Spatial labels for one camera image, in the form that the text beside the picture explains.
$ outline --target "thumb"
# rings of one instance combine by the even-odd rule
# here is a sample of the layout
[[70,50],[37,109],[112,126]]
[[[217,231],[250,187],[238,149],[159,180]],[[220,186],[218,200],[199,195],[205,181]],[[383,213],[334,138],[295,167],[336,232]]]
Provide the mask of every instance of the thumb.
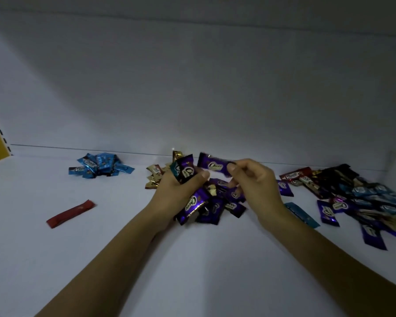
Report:
[[242,187],[246,186],[251,180],[245,173],[245,171],[243,171],[241,167],[238,167],[235,164],[228,164],[227,170],[233,176],[233,179],[236,180]]
[[201,188],[202,185],[210,178],[209,171],[202,171],[195,176],[193,176],[190,180],[181,185],[181,189],[188,194],[188,197],[192,196],[198,188]]

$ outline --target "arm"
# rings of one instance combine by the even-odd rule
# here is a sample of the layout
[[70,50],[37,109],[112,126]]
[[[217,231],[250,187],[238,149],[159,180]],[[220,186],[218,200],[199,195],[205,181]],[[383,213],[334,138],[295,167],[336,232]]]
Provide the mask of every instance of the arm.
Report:
[[208,179],[208,171],[180,185],[166,173],[152,200],[36,317],[117,316],[133,286],[141,259],[154,236],[164,230]]
[[362,265],[290,213],[271,169],[250,159],[229,164],[261,225],[278,239],[350,316],[396,314],[396,285]]

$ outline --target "right hand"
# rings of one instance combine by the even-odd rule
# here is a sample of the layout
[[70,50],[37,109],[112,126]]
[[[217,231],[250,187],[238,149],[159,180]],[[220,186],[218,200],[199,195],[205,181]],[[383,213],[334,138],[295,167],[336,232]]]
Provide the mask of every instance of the right hand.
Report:
[[228,186],[239,185],[237,191],[243,191],[249,206],[259,217],[267,210],[283,206],[275,174],[270,168],[252,159],[242,159],[237,160],[236,165],[228,164],[227,170],[233,177]]

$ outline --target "left hand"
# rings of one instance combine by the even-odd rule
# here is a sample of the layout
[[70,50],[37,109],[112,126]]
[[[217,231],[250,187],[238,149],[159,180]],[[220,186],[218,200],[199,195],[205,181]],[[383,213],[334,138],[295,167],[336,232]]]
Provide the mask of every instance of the left hand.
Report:
[[181,185],[171,171],[167,171],[160,181],[153,198],[146,207],[151,215],[160,221],[161,230],[164,230],[170,220],[179,213],[198,188],[210,178],[208,171],[195,167],[198,172],[188,182]]

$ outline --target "hand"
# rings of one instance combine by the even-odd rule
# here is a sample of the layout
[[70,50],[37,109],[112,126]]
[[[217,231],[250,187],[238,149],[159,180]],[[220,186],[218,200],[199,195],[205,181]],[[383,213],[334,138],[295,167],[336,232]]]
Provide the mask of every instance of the hand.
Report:
[[181,185],[168,171],[163,175],[153,198],[146,210],[159,220],[160,230],[164,230],[170,220],[188,203],[189,198],[208,180],[210,173],[195,167],[198,172],[188,182]]
[[237,191],[244,193],[249,206],[259,217],[268,209],[283,208],[273,170],[252,159],[238,160],[236,165],[228,164],[227,170],[233,176],[228,186],[233,188],[239,184]]

